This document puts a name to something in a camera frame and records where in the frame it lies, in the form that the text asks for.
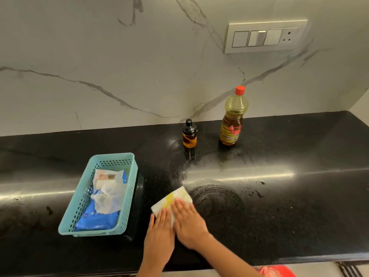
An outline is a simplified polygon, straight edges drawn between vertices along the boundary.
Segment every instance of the red bottle cap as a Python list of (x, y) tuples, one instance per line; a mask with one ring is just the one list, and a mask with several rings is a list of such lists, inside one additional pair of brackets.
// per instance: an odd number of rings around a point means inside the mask
[(244, 86), (237, 86), (236, 92), (237, 95), (243, 95), (245, 93), (245, 87)]

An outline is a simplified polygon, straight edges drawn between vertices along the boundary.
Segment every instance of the hand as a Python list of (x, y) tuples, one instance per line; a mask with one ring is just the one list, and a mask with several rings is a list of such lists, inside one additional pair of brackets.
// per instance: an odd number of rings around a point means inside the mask
[(138, 275), (146, 275), (142, 271), (159, 272), (159, 274), (163, 271), (174, 250), (174, 237), (170, 210), (163, 208), (155, 224), (154, 214), (151, 214), (144, 243), (144, 258), (139, 270), (142, 274)]
[(203, 238), (210, 236), (204, 219), (192, 203), (187, 205), (183, 200), (176, 199), (172, 203), (172, 211), (176, 217), (174, 229), (178, 240), (187, 248), (198, 251)]

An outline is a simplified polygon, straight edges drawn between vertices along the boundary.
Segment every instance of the black granite countertop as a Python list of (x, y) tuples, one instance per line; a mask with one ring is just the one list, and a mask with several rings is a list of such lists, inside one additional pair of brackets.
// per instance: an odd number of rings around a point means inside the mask
[[(247, 118), (238, 144), (221, 121), (0, 137), (0, 275), (135, 272), (150, 207), (184, 185), (208, 229), (252, 265), (369, 259), (369, 127), (351, 113)], [(58, 225), (95, 154), (132, 152), (138, 189), (127, 236), (70, 237)], [(207, 269), (178, 241), (165, 270)]]

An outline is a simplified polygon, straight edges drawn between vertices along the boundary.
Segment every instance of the blue plastic basket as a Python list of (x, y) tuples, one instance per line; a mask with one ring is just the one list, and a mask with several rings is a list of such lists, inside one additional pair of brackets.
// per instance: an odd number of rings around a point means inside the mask
[[(112, 171), (125, 170), (127, 178), (127, 192), (124, 197), (122, 210), (117, 219), (116, 226), (108, 230), (89, 230), (75, 231), (76, 223), (85, 212), (90, 203), (91, 190), (93, 188), (92, 180), (96, 169), (105, 169)], [(71, 202), (64, 213), (62, 221), (59, 224), (58, 232), (61, 235), (79, 236), (100, 236), (122, 234), (127, 228), (127, 221), (130, 214), (133, 191), (136, 184), (137, 164), (133, 153), (121, 154), (98, 154), (90, 158), (81, 180), (78, 183)]]

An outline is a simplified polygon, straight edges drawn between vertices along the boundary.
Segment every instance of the small glass bottle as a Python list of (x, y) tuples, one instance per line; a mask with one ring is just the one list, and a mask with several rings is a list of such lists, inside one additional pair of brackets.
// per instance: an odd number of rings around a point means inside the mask
[(192, 120), (188, 118), (186, 124), (182, 127), (183, 145), (186, 148), (194, 148), (197, 144), (197, 129), (196, 125), (192, 124)]

